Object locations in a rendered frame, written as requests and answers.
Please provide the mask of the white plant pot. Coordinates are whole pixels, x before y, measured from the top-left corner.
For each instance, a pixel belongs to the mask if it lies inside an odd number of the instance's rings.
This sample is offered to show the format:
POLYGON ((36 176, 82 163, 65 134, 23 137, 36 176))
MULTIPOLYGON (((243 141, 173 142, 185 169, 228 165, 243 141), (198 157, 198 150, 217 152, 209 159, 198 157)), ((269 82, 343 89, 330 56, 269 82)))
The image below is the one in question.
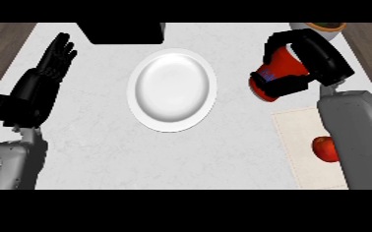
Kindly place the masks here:
POLYGON ((312 29, 327 40, 333 40, 346 28, 346 23, 291 23, 291 29, 312 29))

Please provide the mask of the black appliance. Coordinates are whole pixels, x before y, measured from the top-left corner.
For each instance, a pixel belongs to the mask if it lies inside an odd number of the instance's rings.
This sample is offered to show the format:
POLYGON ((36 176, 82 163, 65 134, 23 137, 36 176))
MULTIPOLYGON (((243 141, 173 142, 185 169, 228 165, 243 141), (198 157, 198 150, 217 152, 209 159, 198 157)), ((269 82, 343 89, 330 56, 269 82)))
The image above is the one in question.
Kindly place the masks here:
POLYGON ((166 23, 79 23, 93 44, 161 44, 166 23))

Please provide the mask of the white oval plate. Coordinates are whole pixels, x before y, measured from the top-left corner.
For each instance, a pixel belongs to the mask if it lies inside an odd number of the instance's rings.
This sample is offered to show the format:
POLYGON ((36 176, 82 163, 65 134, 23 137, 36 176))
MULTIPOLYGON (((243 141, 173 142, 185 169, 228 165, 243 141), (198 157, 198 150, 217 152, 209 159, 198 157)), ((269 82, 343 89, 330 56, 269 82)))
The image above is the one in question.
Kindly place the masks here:
POLYGON ((219 94, 217 75, 206 58, 182 48, 163 49, 139 62, 127 86, 127 103, 139 122, 161 133, 195 127, 219 94))

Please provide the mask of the red apple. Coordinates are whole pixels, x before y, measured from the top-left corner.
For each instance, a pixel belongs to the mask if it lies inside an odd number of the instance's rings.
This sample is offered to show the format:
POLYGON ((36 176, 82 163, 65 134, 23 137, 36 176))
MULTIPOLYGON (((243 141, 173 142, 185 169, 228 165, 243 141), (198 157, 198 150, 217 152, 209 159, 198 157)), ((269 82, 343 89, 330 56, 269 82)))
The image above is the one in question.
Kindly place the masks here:
POLYGON ((339 162, 337 150, 331 137, 316 137, 313 140, 313 153, 325 162, 339 162))

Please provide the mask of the beige placemat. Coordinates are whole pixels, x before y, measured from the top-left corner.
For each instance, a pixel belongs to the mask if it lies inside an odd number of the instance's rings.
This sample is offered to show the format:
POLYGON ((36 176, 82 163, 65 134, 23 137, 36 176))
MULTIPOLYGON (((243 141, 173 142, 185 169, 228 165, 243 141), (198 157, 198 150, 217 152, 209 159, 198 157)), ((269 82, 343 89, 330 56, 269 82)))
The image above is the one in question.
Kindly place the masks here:
POLYGON ((324 162, 313 153, 313 139, 328 136, 319 110, 312 107, 275 112, 272 119, 299 188, 346 190, 340 163, 324 162))

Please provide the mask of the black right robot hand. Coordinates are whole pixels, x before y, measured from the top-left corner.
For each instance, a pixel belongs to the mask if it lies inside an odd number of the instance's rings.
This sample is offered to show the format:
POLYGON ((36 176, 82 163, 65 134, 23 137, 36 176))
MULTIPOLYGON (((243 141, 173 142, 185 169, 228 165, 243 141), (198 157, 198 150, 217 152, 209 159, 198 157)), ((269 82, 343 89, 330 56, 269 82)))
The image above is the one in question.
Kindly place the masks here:
POLYGON ((347 79, 355 71, 339 50, 312 29, 275 32, 265 43, 263 64, 271 62, 272 54, 281 46, 290 46, 310 74, 309 83, 319 81, 328 87, 347 79))

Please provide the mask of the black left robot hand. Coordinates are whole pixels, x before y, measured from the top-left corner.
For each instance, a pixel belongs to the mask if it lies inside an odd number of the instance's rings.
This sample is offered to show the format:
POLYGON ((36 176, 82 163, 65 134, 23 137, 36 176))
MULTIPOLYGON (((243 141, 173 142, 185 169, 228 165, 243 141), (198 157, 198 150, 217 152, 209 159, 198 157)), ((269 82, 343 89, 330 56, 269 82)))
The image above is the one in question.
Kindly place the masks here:
POLYGON ((26 72, 11 94, 0 94, 0 121, 5 127, 37 128, 48 120, 76 56, 70 34, 61 32, 46 49, 39 66, 26 72))

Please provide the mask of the red can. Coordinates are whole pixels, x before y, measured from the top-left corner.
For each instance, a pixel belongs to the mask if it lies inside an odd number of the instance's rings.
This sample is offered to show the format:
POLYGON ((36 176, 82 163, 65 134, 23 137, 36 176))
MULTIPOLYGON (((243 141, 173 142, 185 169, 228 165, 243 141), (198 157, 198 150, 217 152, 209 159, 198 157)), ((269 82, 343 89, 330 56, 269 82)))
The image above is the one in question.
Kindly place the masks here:
POLYGON ((309 70, 290 46, 281 46, 268 64, 250 74, 248 85, 254 95, 268 102, 309 89, 309 70))

